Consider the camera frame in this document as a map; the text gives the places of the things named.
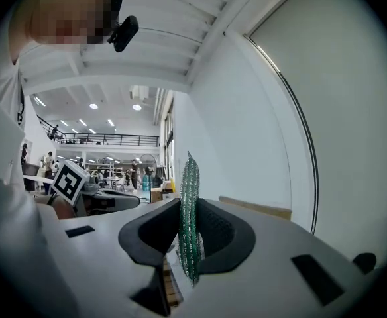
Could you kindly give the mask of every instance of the person standing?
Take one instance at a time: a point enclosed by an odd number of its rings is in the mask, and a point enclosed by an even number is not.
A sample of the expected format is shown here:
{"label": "person standing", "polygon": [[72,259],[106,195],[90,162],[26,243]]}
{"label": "person standing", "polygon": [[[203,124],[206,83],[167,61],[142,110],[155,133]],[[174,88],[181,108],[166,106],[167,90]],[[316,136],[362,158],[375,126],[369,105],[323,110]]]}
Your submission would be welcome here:
{"label": "person standing", "polygon": [[133,159],[132,160],[132,185],[133,185],[133,188],[135,189],[133,193],[137,193],[137,189],[138,189],[137,174],[138,174],[138,166],[137,166],[136,160]]}
{"label": "person standing", "polygon": [[50,131],[49,139],[54,140],[56,136],[56,132],[58,131],[58,125],[56,125],[52,131]]}
{"label": "person standing", "polygon": [[21,164],[25,164],[27,161],[26,161],[26,157],[27,157],[27,144],[24,143],[23,144],[23,149],[21,150]]}
{"label": "person standing", "polygon": [[99,178],[99,186],[101,186],[102,188],[104,188],[104,185],[103,185],[103,171],[98,171],[98,178]]}
{"label": "person standing", "polygon": [[[45,178],[52,179],[52,165],[54,164],[54,159],[52,158],[52,152],[48,153],[48,156],[45,159]],[[44,183],[45,194],[49,193],[50,184]]]}
{"label": "person standing", "polygon": [[126,173],[125,173],[125,177],[126,177],[126,186],[129,186],[130,184],[130,176],[131,176],[132,172],[130,171],[130,168],[128,168],[126,170]]}

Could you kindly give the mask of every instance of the green mesh object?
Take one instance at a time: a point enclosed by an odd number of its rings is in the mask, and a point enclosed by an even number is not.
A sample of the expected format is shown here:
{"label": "green mesh object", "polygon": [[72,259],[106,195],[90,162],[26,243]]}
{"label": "green mesh object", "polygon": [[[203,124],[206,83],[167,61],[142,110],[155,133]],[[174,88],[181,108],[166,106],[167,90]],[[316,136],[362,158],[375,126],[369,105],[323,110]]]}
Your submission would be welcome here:
{"label": "green mesh object", "polygon": [[199,197],[199,168],[188,152],[180,190],[179,256],[186,276],[195,285],[198,280],[197,263],[201,260],[201,244],[197,227],[196,201]]}

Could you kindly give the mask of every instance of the cardboard box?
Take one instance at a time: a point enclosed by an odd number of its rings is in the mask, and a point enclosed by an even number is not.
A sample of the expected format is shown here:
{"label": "cardboard box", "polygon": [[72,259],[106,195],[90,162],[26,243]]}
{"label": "cardboard box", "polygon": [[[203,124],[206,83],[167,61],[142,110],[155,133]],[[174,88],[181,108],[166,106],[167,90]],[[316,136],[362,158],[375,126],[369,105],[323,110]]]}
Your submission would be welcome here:
{"label": "cardboard box", "polygon": [[174,199],[174,198],[179,198],[177,193],[163,193],[162,194],[162,200]]}
{"label": "cardboard box", "polygon": [[156,203],[162,200],[162,188],[151,189],[151,203]]}

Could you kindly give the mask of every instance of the railing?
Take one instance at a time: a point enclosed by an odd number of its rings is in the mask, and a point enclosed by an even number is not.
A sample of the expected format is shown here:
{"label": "railing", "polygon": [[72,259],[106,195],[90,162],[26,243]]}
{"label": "railing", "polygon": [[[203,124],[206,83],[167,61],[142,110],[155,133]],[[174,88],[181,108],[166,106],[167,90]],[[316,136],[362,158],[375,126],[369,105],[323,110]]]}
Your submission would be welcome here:
{"label": "railing", "polygon": [[60,144],[90,144],[90,145],[120,145],[120,146],[149,146],[158,147],[157,136],[125,135],[125,134],[93,134],[93,133],[63,133],[57,131],[47,121],[39,117],[40,124],[50,140]]}

